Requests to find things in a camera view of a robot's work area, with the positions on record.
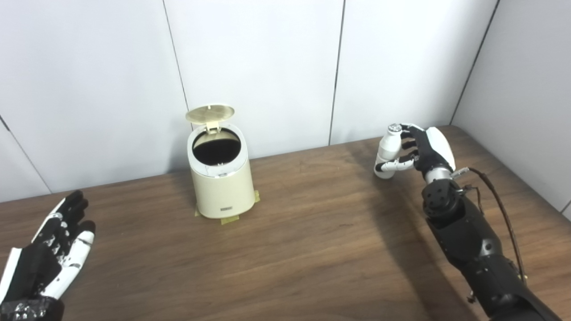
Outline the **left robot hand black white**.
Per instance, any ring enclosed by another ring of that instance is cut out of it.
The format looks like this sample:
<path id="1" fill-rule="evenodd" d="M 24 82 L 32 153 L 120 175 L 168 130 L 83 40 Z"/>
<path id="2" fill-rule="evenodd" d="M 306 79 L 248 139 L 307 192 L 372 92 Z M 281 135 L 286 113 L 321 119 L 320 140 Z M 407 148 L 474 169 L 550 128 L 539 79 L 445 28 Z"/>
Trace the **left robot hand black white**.
<path id="1" fill-rule="evenodd" d="M 10 250 L 1 278 L 3 321 L 61 321 L 63 294 L 79 275 L 95 240 L 84 219 L 81 190 L 64 197 L 45 217 L 31 242 Z"/>

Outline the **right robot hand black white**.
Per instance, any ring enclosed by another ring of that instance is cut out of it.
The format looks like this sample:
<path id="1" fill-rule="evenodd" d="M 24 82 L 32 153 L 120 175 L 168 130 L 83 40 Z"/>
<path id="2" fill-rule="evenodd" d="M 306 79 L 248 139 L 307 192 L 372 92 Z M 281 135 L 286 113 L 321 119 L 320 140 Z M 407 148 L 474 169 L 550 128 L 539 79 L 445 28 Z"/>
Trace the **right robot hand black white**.
<path id="1" fill-rule="evenodd" d="M 373 172 L 381 179 L 390 179 L 398 171 L 415 169 L 426 175 L 440 167 L 455 171 L 450 144 L 438 128 L 393 123 L 379 142 Z"/>

